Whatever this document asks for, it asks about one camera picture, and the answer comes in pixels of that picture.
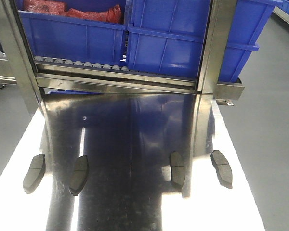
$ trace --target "metal shelf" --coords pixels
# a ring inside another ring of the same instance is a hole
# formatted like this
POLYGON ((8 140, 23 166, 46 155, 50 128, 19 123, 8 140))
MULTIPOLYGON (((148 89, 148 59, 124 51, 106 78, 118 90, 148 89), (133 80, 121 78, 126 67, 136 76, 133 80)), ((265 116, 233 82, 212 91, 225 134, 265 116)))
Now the metal shelf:
POLYGON ((278 17, 280 17, 282 20, 284 20, 286 23, 289 24, 289 14, 287 14, 286 12, 284 12, 283 10, 281 10, 278 7, 274 8, 273 11, 278 17))

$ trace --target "storage rack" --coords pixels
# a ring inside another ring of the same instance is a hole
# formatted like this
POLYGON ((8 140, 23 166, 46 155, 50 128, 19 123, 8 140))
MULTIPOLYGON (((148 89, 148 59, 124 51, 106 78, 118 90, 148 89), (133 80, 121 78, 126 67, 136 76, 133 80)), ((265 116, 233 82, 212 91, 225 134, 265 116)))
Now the storage rack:
POLYGON ((0 83, 17 83, 31 114, 42 102, 43 88, 120 94, 215 94, 216 98, 239 99, 244 89, 241 83, 217 82, 235 8, 236 0, 212 1, 199 77, 186 81, 148 73, 35 62, 14 0, 0 0, 0 41, 8 58, 0 58, 0 83))

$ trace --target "metal post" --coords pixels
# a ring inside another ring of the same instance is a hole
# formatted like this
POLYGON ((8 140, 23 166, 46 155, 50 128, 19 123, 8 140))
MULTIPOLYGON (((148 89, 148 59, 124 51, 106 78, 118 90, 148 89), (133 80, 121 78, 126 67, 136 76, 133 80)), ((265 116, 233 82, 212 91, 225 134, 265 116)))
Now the metal post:
POLYGON ((237 0, 213 0, 197 91, 213 94, 223 63, 237 0))
POLYGON ((186 175, 182 188, 183 197, 189 197, 191 193, 193 158, 206 154, 208 125, 212 100, 212 94, 196 95, 195 98, 190 136, 190 156, 189 160, 186 162, 186 175))
POLYGON ((27 109, 33 115, 42 101, 33 57, 14 0, 0 0, 0 41, 27 109))

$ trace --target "red packaging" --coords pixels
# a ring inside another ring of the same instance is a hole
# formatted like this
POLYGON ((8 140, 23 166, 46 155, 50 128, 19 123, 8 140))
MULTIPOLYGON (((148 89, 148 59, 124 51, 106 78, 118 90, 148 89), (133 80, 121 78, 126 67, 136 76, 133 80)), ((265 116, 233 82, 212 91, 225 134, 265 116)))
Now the red packaging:
POLYGON ((108 11, 104 12, 83 12, 71 8, 67 12, 66 16, 108 23, 121 23, 122 18, 120 5, 116 5, 115 7, 112 7, 108 11))
POLYGON ((60 12, 67 10, 67 4, 60 1, 24 0, 24 10, 60 15, 60 12))
POLYGON ((109 23, 121 23, 121 7, 119 4, 108 10, 107 22, 109 23))
POLYGON ((108 23, 122 22, 122 13, 119 4, 104 12, 83 12, 73 8, 67 11, 67 4, 65 2, 51 0, 24 0, 24 10, 108 23))

